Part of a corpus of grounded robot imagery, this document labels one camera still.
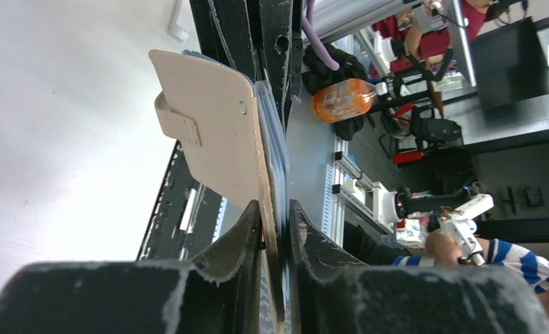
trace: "blue striped shirt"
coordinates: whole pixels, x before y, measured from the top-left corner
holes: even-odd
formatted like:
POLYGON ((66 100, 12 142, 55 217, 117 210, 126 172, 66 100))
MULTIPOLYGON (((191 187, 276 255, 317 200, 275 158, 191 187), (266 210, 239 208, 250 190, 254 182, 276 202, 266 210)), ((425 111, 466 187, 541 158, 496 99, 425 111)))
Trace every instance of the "blue striped shirt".
MULTIPOLYGON (((537 294, 549 290, 549 261, 522 246, 502 240, 489 241, 487 264, 506 267, 522 275, 537 294)), ((434 267, 435 259, 425 256, 399 256, 393 262, 399 267, 434 267)))

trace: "red shirt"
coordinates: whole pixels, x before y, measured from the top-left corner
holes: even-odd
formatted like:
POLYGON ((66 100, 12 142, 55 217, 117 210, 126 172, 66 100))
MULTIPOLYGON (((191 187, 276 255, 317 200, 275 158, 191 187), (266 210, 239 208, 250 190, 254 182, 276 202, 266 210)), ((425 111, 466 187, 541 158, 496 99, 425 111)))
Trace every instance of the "red shirt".
MULTIPOLYGON (((481 27, 485 22, 486 14, 479 12, 467 1, 463 0, 461 3, 463 5, 463 16, 469 21, 466 29, 467 36, 469 41, 472 42, 477 37, 477 34, 479 34, 479 30, 481 30, 481 27)), ((405 40, 405 37, 409 32, 409 28, 403 31, 399 31, 397 29, 397 19, 395 16, 387 17, 383 21, 373 24, 372 28, 379 32, 384 38, 391 37, 397 40, 405 40)), ((440 33, 426 33, 422 36, 422 40, 420 41, 420 51, 422 55, 421 59, 427 59, 439 54, 445 54, 446 49, 448 49, 449 46, 450 36, 448 35, 447 29, 443 29, 440 33)), ((392 73, 405 70, 409 67, 411 67, 411 63, 401 58, 391 62, 392 73)), ((373 77, 377 76, 378 74, 376 73, 376 69, 373 68, 373 77)))

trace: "red object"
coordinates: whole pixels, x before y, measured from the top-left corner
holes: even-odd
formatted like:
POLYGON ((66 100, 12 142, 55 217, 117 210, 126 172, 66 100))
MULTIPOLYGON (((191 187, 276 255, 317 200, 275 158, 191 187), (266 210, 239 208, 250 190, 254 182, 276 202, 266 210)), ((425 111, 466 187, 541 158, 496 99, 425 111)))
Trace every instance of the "red object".
POLYGON ((402 219, 401 221, 398 221, 395 223, 395 229, 400 230, 405 228, 405 220, 402 219))
MULTIPOLYGON (((466 0, 461 1, 461 3, 463 4, 463 16, 469 21, 469 25, 467 25, 467 36, 469 37, 469 41, 472 42, 477 37, 477 34, 479 34, 479 30, 481 30, 481 27, 485 22, 486 14, 479 12, 466 0)), ((405 37, 409 32, 409 29, 399 31, 397 28, 397 19, 394 15, 373 24, 372 28, 379 32, 384 38, 391 37, 403 41, 405 41, 405 37)), ((426 33, 422 36, 422 40, 420 41, 420 50, 422 52, 421 59, 445 54, 449 45, 450 36, 448 35, 447 29, 443 29, 440 33, 426 33)), ((411 67, 409 61, 399 58, 396 61, 391 62, 391 73, 397 73, 409 67, 411 67)), ((374 66, 372 68, 372 76, 379 76, 374 66)))
POLYGON ((428 217, 420 217, 420 224, 427 228, 428 227, 428 222, 429 222, 429 219, 428 217))
POLYGON ((396 165, 406 164, 408 162, 414 162, 421 160, 424 157, 424 153, 418 150, 407 151, 403 153, 397 153, 393 155, 393 163, 396 165))
POLYGON ((411 119, 411 109, 413 109, 413 103, 408 103, 395 111, 395 117, 398 118, 397 121, 401 127, 409 127, 407 120, 411 119))

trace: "beige plastic case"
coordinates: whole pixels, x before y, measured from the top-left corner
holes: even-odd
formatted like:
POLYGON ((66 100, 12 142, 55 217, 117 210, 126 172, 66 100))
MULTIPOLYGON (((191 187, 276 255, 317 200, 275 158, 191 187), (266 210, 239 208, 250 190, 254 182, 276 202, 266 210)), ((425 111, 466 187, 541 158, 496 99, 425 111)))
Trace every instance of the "beige plastic case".
POLYGON ((282 270, 252 83, 194 56, 152 50, 149 57, 162 89, 155 101, 161 130, 182 143, 192 176, 241 208, 260 201, 273 324, 281 333, 282 270))

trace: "black monitor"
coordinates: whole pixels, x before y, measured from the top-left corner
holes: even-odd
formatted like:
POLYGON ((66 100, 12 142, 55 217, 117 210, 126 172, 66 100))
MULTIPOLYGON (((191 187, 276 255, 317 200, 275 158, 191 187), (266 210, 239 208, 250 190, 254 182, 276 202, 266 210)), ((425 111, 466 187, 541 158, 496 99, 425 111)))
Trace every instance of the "black monitor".
POLYGON ((527 17, 477 37, 471 45, 483 110, 549 94, 549 67, 527 17))

